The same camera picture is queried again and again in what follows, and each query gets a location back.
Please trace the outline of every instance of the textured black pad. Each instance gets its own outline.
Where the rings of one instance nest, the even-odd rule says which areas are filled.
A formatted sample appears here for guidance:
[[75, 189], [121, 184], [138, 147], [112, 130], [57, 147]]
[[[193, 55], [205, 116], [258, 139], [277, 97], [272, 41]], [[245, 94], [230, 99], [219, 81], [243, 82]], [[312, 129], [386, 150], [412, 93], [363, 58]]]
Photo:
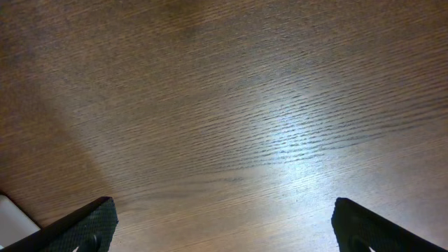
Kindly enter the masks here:
[[2, 252], [106, 252], [118, 224], [111, 197], [101, 197]]
[[331, 223], [341, 252], [447, 252], [350, 199], [336, 200]]

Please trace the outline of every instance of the dark wood tabletop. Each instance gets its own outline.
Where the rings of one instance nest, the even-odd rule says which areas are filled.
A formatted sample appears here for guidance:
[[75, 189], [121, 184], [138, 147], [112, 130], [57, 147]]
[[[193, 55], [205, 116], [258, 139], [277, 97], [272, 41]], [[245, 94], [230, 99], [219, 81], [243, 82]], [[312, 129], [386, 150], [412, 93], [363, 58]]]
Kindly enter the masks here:
[[448, 1], [2, 1], [0, 190], [111, 251], [338, 251], [348, 197], [448, 249]]

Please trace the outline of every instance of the white object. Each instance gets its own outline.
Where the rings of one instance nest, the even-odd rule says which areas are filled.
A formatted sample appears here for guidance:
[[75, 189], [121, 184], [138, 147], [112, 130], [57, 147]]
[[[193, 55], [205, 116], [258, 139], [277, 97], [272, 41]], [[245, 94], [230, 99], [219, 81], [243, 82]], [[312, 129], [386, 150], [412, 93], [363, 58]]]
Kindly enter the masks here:
[[0, 195], [0, 249], [39, 231], [40, 228], [12, 203]]

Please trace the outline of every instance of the black foam pad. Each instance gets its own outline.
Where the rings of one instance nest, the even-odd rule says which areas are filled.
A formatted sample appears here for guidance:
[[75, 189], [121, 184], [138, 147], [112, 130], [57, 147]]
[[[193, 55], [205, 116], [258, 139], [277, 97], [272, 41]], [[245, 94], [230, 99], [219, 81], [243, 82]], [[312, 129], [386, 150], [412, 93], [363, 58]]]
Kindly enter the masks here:
[[111, 197], [101, 197], [2, 252], [106, 252], [118, 224]]
[[350, 199], [336, 200], [331, 223], [341, 252], [447, 252]]

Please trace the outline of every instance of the wooden table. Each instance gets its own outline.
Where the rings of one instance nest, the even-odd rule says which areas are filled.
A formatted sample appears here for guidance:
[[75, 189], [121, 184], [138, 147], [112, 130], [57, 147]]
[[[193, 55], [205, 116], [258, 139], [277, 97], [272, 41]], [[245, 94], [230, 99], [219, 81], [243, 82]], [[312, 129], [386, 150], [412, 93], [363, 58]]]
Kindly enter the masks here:
[[0, 189], [111, 251], [338, 251], [349, 197], [448, 248], [448, 2], [2, 3]]

